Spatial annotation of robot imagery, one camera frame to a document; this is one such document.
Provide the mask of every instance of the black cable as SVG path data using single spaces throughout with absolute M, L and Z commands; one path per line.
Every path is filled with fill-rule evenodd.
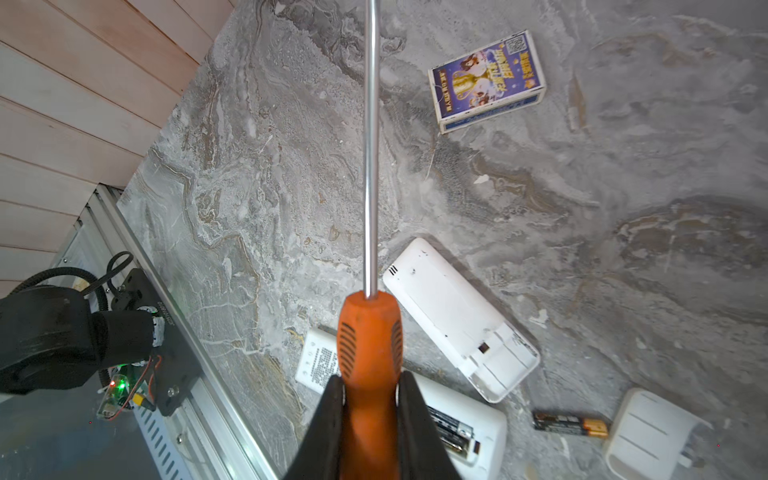
M 112 266 L 114 265 L 114 262 L 117 261 L 118 258 L 122 257 L 123 255 L 128 255 L 128 258 L 123 260 L 123 263 L 116 266 L 114 269 Z M 88 286 L 87 289 L 83 290 L 83 296 L 88 295 L 90 292 L 93 292 L 96 289 L 101 288 L 102 285 L 105 283 L 107 284 L 107 287 L 109 287 L 112 290 L 112 295 L 117 296 L 118 291 L 114 288 L 114 285 L 112 285 L 112 278 L 120 273 L 126 266 L 128 266 L 129 263 L 134 261 L 134 254 L 128 251 L 117 253 L 114 257 L 112 257 L 109 260 L 109 263 L 107 263 L 107 273 L 100 279 L 95 280 L 91 282 L 91 285 Z
M 97 281 L 96 276 L 93 273 L 87 270 L 83 270 L 82 268 L 77 268 L 76 266 L 58 266 L 56 268 L 43 270 L 40 273 L 30 276 L 28 279 L 18 284 L 16 288 L 11 290 L 11 292 L 8 295 L 19 293 L 22 290 L 26 290 L 30 286 L 35 286 L 38 283 L 44 282 L 55 276 L 76 276 L 76 277 L 82 278 L 83 280 L 90 283 L 91 285 L 93 285 L 93 282 Z M 98 301 L 98 309 L 102 312 L 109 310 L 109 303 L 107 303 L 107 294 L 104 292 L 104 289 L 99 287 L 95 289 L 95 291 L 96 291 L 96 300 Z

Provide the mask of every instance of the white debris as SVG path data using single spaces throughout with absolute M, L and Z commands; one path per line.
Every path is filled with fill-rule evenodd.
M 547 315 L 547 309 L 539 310 L 537 316 L 528 317 L 529 322 L 533 322 L 543 329 L 547 328 L 547 320 L 549 320 L 549 315 Z
M 563 442 L 563 456 L 568 460 L 571 459 L 571 449 L 568 448 L 568 442 L 565 441 L 564 436 L 560 436 L 560 441 Z

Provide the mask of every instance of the battery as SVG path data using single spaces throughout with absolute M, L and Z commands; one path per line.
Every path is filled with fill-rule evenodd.
M 597 419 L 586 419 L 575 415 L 554 415 L 551 413 L 535 412 L 533 428 L 544 432 L 564 433 L 566 435 L 586 435 L 608 438 L 608 427 L 605 422 Z

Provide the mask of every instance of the white plastic box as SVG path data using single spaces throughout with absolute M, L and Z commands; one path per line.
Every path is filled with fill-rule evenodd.
M 539 364 L 536 348 L 426 240 L 413 240 L 382 279 L 489 402 L 500 402 Z

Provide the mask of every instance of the marble surface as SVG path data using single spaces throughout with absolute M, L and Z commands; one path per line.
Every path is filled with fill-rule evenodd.
M 768 35 L 759 0 L 383 2 L 380 264 L 424 236 L 541 350 L 496 407 L 501 478 L 613 478 L 641 386 L 696 468 L 768 476 Z M 362 286 L 362 2 L 240 0 L 120 208 L 280 471 L 318 397 L 303 335 Z M 531 29 L 533 108 L 438 133 L 426 71 Z M 479 399 L 404 315 L 406 366 Z

